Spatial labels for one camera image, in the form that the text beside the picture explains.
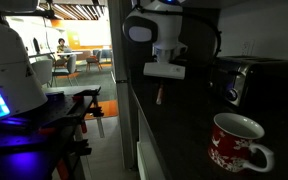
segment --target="ceiling light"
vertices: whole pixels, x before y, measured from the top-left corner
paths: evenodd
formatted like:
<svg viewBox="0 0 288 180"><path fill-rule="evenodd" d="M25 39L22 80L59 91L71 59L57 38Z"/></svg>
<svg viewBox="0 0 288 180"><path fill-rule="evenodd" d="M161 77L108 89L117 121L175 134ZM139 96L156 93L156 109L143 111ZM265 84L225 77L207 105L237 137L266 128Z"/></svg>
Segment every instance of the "ceiling light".
<svg viewBox="0 0 288 180"><path fill-rule="evenodd" d="M96 11L96 9L94 8L94 6L92 6L92 9L93 9L94 14L96 14L97 16L99 16L99 14L97 14L97 11Z"/></svg>
<svg viewBox="0 0 288 180"><path fill-rule="evenodd" d="M92 15L87 11L87 9L86 9L84 6L82 6L82 8L83 8L84 12L86 12L86 14L87 14L89 17L91 17L91 19L92 19Z"/></svg>
<svg viewBox="0 0 288 180"><path fill-rule="evenodd" d="M94 14L93 10L89 6L87 6L87 9L92 13L94 17L96 16L96 14Z"/></svg>
<svg viewBox="0 0 288 180"><path fill-rule="evenodd" d="M84 18L83 14L75 6L72 5L68 8L72 11L74 15L77 15L79 18Z"/></svg>
<svg viewBox="0 0 288 180"><path fill-rule="evenodd" d="M105 6L101 6L102 13L105 14Z"/></svg>
<svg viewBox="0 0 288 180"><path fill-rule="evenodd" d="M54 5L57 9L61 10L62 12L64 12L65 14L69 15L70 17L72 17L73 19L76 19L77 18L75 16L73 16L72 14L68 13L67 11L65 11L63 8L61 8L59 5L55 4Z"/></svg>
<svg viewBox="0 0 288 180"><path fill-rule="evenodd" d="M97 9L98 14L100 14L101 13L101 8L99 6L96 6L96 9Z"/></svg>
<svg viewBox="0 0 288 180"><path fill-rule="evenodd" d="M37 6L36 9L41 10L41 11L45 11L45 9L43 9L43 8L41 8L39 6Z"/></svg>
<svg viewBox="0 0 288 180"><path fill-rule="evenodd" d="M62 18L61 16L56 15L56 14L55 14L55 17L57 17L57 18L59 18L59 19L64 19L64 18Z"/></svg>
<svg viewBox="0 0 288 180"><path fill-rule="evenodd" d="M92 18L90 18L90 17L84 12L84 10L83 10L79 5L76 5L76 8L77 8L84 16L86 16L89 20L92 19Z"/></svg>

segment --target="white mug pattern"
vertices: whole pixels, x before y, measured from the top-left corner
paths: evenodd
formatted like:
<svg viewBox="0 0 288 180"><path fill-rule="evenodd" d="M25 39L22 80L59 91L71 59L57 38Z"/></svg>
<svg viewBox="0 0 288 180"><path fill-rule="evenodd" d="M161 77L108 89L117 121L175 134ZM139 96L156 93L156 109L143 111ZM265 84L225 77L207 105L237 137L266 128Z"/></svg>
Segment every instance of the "white mug pattern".
<svg viewBox="0 0 288 180"><path fill-rule="evenodd" d="M220 136L222 138L225 137L225 134L220 131ZM221 138L218 140L215 140L214 136L212 137L212 143L215 147L218 147L220 144ZM233 148L236 150L240 150L242 147L249 147L249 145L252 143L253 140L245 140L240 139L238 141L235 141L236 146ZM222 156L219 154L217 150L214 150L211 148L210 156L218 165L223 167L226 170L232 171L232 172L238 172L243 169L243 163L245 162L244 159L238 158L236 156L228 157L228 156Z"/></svg>
<svg viewBox="0 0 288 180"><path fill-rule="evenodd" d="M213 159L213 161L220 165L222 168L232 171L232 172L238 172L243 169L243 163L245 162L244 159L237 158L235 156L229 158L227 156L222 156L218 153L217 150L211 149L210 156Z"/></svg>

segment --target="white wall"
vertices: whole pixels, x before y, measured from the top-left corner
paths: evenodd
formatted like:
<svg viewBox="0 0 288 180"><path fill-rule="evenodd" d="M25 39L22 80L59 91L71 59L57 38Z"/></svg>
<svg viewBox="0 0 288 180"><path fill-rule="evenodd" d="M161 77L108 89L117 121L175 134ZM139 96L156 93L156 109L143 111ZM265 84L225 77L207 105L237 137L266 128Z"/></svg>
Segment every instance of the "white wall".
<svg viewBox="0 0 288 180"><path fill-rule="evenodd" d="M41 52L49 52L49 49L56 51L58 38L67 39L65 30L51 28L51 22L42 17L7 17L7 21L22 38L23 43L28 47L28 54L35 54L33 38L36 38Z"/></svg>
<svg viewBox="0 0 288 180"><path fill-rule="evenodd" d="M80 46L111 45L109 21L64 21L67 30L77 32Z"/></svg>
<svg viewBox="0 0 288 180"><path fill-rule="evenodd" d="M288 59L288 0L251 0L226 8L218 27L223 32L219 56Z"/></svg>

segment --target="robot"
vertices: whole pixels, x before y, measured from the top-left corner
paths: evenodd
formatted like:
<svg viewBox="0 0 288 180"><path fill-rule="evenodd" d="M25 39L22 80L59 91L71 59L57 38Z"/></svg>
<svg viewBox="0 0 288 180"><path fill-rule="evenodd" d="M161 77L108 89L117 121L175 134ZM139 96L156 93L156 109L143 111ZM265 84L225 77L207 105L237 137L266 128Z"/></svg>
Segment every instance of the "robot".
<svg viewBox="0 0 288 180"><path fill-rule="evenodd" d="M0 13L40 15L41 12L36 11L38 4L39 0L0 0ZM21 37L0 16L0 120L46 102Z"/></svg>
<svg viewBox="0 0 288 180"><path fill-rule="evenodd" d="M177 0L155 0L144 7L135 5L123 24L125 37L136 44L153 44L157 62L144 66L144 75L184 79L185 67L171 61L187 51L178 41L183 9Z"/></svg>

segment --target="toaster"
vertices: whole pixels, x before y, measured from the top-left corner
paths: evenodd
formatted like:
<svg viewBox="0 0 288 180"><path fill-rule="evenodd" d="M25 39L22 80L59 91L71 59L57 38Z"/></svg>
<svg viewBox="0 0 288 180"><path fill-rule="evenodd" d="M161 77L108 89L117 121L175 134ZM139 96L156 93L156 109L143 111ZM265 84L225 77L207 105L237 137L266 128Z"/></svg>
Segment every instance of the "toaster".
<svg viewBox="0 0 288 180"><path fill-rule="evenodd" d="M242 110L288 105L288 60L225 56L213 61L208 89Z"/></svg>

